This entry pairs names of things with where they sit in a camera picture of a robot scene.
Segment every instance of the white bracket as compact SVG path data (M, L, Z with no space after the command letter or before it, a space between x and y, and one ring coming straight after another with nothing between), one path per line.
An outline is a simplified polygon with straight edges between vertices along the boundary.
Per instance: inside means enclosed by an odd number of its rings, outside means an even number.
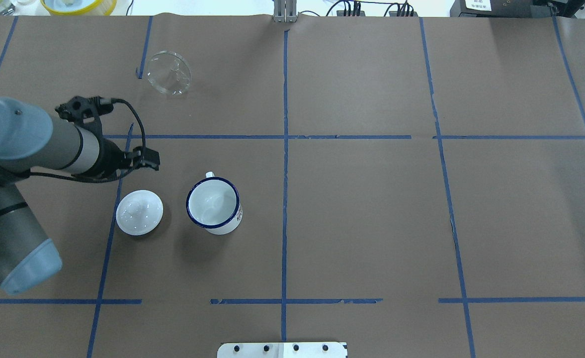
M347 358L342 342L222 344L217 358Z
M297 22L297 0L274 0L274 22Z

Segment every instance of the small white dish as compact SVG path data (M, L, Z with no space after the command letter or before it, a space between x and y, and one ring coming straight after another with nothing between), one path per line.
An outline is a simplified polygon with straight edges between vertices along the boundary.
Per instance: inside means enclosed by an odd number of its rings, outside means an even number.
M164 212L162 200L156 193L138 190L120 201L115 211L115 221L124 233L139 236L155 229Z

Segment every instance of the blue rim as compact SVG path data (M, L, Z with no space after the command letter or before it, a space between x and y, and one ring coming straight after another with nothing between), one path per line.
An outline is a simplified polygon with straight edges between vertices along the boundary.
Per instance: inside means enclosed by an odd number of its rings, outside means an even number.
M188 209L188 201L190 200L190 196L193 194L193 191L198 186L200 186L202 183L204 183L205 181L209 181L209 180L221 180L224 183L230 185L231 188L233 188L233 191L235 191L235 198L237 199L237 202L235 204L235 210L233 211L233 214L231 215L231 217L227 218L227 220L222 222L222 224L217 224L217 225L202 224L201 222L197 221L197 219L195 219L193 217L193 215L190 213L190 209ZM192 222L197 224L197 226L203 227L204 229L217 229L218 227L222 227L222 226L228 224L229 222L231 222L231 220L233 220L233 218L235 218L235 215L237 215L237 211L239 211L239 210L240 210L240 193L238 193L237 188L235 188L233 183L231 183L227 179L220 178L220 177L210 177L210 178L200 180L197 184L195 184L193 186L193 188L191 188L191 190L188 192L188 196L186 197L186 213L188 214L188 217L190 218L190 220L192 220Z

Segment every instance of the yellow bowl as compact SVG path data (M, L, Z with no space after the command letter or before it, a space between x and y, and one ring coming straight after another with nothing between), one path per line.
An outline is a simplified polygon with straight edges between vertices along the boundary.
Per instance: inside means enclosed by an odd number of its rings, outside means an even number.
M71 11L63 11L62 2L60 0L40 0L40 3L49 11L50 14L55 15L104 15L108 16L113 12L117 0L82 0L87 2L86 6L77 8Z

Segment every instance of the yellow rim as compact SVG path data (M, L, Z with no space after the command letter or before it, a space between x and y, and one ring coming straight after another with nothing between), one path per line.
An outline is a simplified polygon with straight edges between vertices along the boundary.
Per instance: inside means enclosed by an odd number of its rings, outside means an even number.
M91 5L84 7L83 9L79 9L76 11L56 11L54 9L52 9L51 7L45 5L45 0L40 0L40 3L45 7L45 9L47 9L47 11L49 11L49 13L51 14L58 14L58 15L74 15L74 14L85 14L90 12L91 10L95 9L96 7L98 7L98 5L100 5L100 3L103 0L95 0ZM113 0L113 4L111 4L111 8L106 12L105 15L109 15L111 14L111 12L113 12L113 9L115 8L115 3L117 2L117 0Z

